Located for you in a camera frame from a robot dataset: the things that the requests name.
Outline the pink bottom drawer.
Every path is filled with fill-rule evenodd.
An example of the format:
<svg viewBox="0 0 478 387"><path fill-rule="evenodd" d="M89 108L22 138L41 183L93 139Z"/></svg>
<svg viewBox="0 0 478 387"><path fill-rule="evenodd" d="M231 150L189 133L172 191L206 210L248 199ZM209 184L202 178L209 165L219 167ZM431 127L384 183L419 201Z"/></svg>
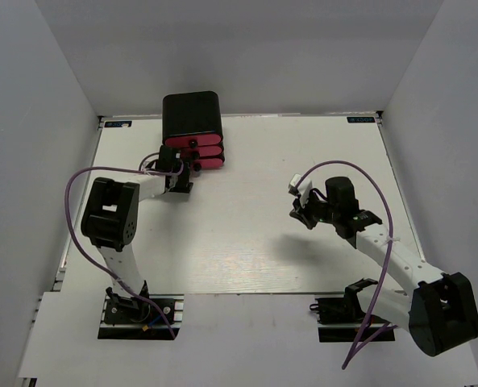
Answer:
<svg viewBox="0 0 478 387"><path fill-rule="evenodd" d="M203 157L195 161L202 164L202 170L219 169L224 165L224 158L222 157Z"/></svg>

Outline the pink drawer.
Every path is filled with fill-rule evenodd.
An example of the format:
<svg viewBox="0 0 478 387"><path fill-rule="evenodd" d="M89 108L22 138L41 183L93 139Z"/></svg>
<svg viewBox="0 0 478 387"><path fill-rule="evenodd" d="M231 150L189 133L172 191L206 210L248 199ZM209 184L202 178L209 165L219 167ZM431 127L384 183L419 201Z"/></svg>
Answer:
<svg viewBox="0 0 478 387"><path fill-rule="evenodd" d="M222 157L203 157L195 161L202 164L202 170L219 169L224 165L224 158Z"/></svg>
<svg viewBox="0 0 478 387"><path fill-rule="evenodd" d="M214 146L222 141L221 135L218 134L198 134L174 136L164 140L164 145L171 148L201 148Z"/></svg>
<svg viewBox="0 0 478 387"><path fill-rule="evenodd" d="M194 160L203 157L218 157L223 153L223 147L220 145L211 145L197 148L182 148L191 149L194 151Z"/></svg>

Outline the pink top drawer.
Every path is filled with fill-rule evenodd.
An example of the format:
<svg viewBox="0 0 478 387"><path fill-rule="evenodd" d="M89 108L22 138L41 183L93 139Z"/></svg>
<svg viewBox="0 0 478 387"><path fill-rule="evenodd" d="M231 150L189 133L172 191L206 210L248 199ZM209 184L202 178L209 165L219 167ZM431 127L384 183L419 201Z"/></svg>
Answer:
<svg viewBox="0 0 478 387"><path fill-rule="evenodd" d="M214 146L222 141L221 135L218 134L198 134L174 136L164 140L164 145L171 148L201 148Z"/></svg>

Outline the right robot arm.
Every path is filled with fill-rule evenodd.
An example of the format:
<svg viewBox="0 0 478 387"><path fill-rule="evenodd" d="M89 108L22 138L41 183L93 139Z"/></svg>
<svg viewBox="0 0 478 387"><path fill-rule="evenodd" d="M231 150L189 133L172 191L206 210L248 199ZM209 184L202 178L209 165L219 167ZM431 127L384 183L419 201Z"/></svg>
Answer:
<svg viewBox="0 0 478 387"><path fill-rule="evenodd" d="M376 280L360 279L347 285L342 297L319 298L310 306L320 324L361 324L372 314L368 323L404 329L428 356L478 338L472 284L462 273L445 273L390 238L382 220L360 208L349 178L329 178L325 188L321 193L310 179L294 175L289 183L295 197L290 217L308 229L332 225L354 249L386 268L400 288L378 289Z"/></svg>

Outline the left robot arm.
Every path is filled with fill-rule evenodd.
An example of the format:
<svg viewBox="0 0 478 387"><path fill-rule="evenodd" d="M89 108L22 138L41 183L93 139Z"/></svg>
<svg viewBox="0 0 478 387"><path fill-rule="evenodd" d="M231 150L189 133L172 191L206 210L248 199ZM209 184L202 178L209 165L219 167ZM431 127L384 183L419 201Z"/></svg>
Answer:
<svg viewBox="0 0 478 387"><path fill-rule="evenodd" d="M95 178L81 219L81 233L96 247L112 278L110 292L127 297L123 312L135 322L151 312L147 282L139 273L132 247L139 204L169 192L187 194L193 186L190 160L179 148L162 145L155 156L136 171L115 169L125 175L121 181Z"/></svg>

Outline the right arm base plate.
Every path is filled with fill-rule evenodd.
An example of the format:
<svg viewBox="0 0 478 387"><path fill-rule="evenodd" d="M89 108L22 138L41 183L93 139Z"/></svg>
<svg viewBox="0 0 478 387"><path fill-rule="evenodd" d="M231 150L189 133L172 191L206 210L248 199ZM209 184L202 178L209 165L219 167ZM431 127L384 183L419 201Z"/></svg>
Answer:
<svg viewBox="0 0 478 387"><path fill-rule="evenodd" d="M338 295L315 298L314 302L310 304L309 310L317 318L319 343L353 343L364 318L364 312L360 312L359 317L352 317L351 314L348 314L343 297ZM386 320L375 315L370 319L368 327L361 336L361 342L387 323ZM373 341L393 342L395 334L392 330L387 329Z"/></svg>

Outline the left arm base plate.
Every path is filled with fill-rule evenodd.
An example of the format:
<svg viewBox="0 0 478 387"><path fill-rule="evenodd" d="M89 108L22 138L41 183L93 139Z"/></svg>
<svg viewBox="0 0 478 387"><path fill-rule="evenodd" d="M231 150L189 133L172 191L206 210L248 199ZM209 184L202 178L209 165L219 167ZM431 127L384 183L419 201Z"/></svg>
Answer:
<svg viewBox="0 0 478 387"><path fill-rule="evenodd" d="M98 339L112 340L174 340L183 319L185 297L175 295L152 295L155 302L165 315L174 335L156 308L129 298L118 298L109 295L110 288L102 308L102 315L98 328Z"/></svg>

